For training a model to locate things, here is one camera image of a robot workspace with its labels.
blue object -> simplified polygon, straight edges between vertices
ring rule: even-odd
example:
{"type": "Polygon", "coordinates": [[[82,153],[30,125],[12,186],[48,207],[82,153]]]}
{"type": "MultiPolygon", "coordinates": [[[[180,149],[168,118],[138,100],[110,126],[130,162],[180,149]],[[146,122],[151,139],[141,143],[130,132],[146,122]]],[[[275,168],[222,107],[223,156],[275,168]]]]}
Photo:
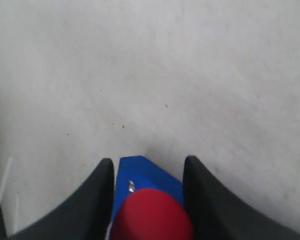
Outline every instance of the blue object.
{"type": "Polygon", "coordinates": [[[115,183],[113,220],[121,204],[130,194],[129,182],[134,183],[135,191],[143,188],[155,188],[173,196],[184,204],[182,183],[169,173],[155,165],[144,156],[127,156],[120,159],[115,183]]]}

red cylinder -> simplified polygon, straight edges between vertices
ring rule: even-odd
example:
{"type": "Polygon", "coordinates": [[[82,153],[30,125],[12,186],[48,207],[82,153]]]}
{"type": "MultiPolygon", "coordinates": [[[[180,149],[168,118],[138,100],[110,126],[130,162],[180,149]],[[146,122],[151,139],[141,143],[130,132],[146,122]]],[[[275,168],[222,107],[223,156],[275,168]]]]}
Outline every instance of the red cylinder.
{"type": "Polygon", "coordinates": [[[191,220],[168,193],[143,188],[131,193],[117,212],[109,240],[193,240],[191,220]]]}

blue block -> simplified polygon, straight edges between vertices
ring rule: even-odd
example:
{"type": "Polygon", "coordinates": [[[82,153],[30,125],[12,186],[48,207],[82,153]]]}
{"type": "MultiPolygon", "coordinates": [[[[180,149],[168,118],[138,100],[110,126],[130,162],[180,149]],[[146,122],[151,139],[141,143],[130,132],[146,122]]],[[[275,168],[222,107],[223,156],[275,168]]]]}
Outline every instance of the blue block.
{"type": "Polygon", "coordinates": [[[143,188],[155,188],[173,196],[184,204],[182,183],[169,173],[155,165],[144,156],[127,156],[120,159],[115,183],[113,220],[121,204],[130,194],[129,182],[134,183],[135,191],[143,188]]]}

concrete floor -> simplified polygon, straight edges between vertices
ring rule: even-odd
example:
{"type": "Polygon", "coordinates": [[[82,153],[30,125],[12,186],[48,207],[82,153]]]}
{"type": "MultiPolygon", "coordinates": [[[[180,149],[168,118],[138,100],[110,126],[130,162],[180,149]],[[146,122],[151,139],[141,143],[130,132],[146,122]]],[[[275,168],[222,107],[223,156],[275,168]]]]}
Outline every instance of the concrete floor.
{"type": "Polygon", "coordinates": [[[0,0],[9,234],[103,157],[188,154],[300,231],[300,0],[0,0]]]}

metal screw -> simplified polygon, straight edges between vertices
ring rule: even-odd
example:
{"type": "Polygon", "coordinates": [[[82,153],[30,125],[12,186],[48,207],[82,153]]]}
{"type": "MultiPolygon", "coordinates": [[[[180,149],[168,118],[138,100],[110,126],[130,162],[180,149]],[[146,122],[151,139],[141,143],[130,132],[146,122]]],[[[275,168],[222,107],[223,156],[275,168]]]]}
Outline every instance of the metal screw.
{"type": "Polygon", "coordinates": [[[135,184],[133,181],[129,181],[129,192],[133,193],[136,190],[135,184]]]}

